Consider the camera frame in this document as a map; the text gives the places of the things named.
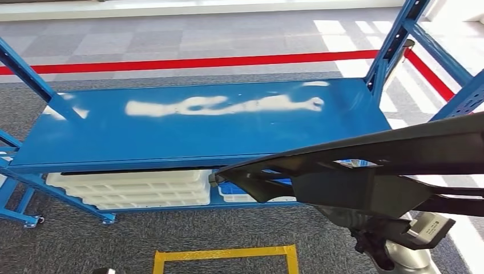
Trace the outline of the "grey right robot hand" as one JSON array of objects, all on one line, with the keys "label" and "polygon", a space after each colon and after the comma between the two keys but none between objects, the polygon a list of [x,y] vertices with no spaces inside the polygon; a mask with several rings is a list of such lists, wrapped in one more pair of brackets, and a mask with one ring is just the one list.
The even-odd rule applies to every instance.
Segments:
[{"label": "grey right robot hand", "polygon": [[372,216],[353,209],[314,205],[333,224],[351,231],[363,231],[389,237],[390,234],[403,234],[410,228],[412,217],[406,213],[403,218]]}]

